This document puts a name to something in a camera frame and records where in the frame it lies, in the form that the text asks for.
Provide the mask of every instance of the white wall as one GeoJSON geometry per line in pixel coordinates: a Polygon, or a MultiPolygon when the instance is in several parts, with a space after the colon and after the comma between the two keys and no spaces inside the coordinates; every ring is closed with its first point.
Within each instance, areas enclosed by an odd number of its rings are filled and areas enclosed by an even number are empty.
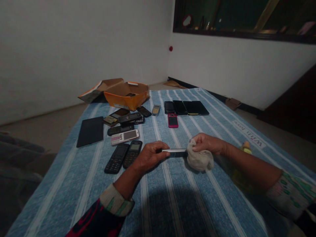
{"type": "Polygon", "coordinates": [[[170,44],[168,76],[260,109],[316,63],[316,45],[178,33],[170,44]]]}
{"type": "Polygon", "coordinates": [[[0,124],[81,103],[102,79],[167,78],[169,0],[4,0],[0,124]]]}

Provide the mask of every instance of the white rag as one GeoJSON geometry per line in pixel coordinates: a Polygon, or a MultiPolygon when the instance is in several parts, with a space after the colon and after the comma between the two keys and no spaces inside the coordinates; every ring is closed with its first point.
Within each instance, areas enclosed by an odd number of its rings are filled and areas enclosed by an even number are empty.
{"type": "Polygon", "coordinates": [[[210,151],[203,150],[194,152],[192,147],[196,145],[194,139],[190,140],[187,147],[188,152],[188,164],[197,171],[206,171],[214,168],[214,158],[210,151]]]}

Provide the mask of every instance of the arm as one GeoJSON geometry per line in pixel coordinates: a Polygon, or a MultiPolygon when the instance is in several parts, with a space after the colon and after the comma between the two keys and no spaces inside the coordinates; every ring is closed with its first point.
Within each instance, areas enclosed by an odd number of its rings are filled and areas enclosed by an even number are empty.
{"type": "Polygon", "coordinates": [[[268,202],[278,212],[290,218],[306,236],[313,236],[316,226],[316,187],[299,177],[251,155],[233,145],[200,133],[193,138],[193,151],[208,150],[222,155],[241,172],[251,185],[265,193],[268,202]]]}
{"type": "Polygon", "coordinates": [[[214,155],[222,155],[249,180],[254,188],[260,191],[267,191],[282,175],[281,169],[219,138],[200,133],[193,139],[197,143],[193,151],[209,150],[214,155]]]}
{"type": "Polygon", "coordinates": [[[170,155],[169,152],[156,154],[156,150],[168,148],[161,141],[146,144],[133,164],[101,194],[66,236],[118,236],[125,216],[134,206],[131,197],[138,181],[170,155]]]}

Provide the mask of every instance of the sleeve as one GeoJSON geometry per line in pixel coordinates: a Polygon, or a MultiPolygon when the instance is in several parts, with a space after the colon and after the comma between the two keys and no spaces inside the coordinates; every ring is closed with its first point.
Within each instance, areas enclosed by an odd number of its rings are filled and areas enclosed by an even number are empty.
{"type": "Polygon", "coordinates": [[[111,184],[66,236],[118,236],[134,204],[132,199],[125,200],[111,184]]]}
{"type": "Polygon", "coordinates": [[[276,211],[293,220],[306,236],[316,233],[315,186],[284,171],[266,197],[276,211]]]}

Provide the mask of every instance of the blue striped tablecloth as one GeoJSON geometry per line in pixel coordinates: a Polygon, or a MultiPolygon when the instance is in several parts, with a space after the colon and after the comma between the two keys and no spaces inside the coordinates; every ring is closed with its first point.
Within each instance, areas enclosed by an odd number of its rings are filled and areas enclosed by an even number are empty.
{"type": "MultiPolygon", "coordinates": [[[[316,184],[313,172],[204,89],[150,91],[144,106],[151,110],[154,104],[161,105],[159,116],[150,116],[145,124],[136,126],[143,143],[162,140],[171,148],[186,148],[199,132],[237,147],[249,141],[255,156],[316,184]],[[169,100],[200,100],[210,115],[178,117],[179,128],[170,129],[163,108],[169,100]]],[[[120,176],[123,168],[117,175],[103,172],[115,149],[106,135],[107,126],[103,141],[76,148],[83,119],[105,117],[115,110],[107,103],[87,107],[8,236],[65,235],[120,176]]],[[[285,236],[290,227],[260,197],[252,196],[249,201],[218,163],[210,172],[198,173],[187,168],[183,158],[170,158],[140,180],[133,199],[135,206],[121,236],[285,236]]]]}

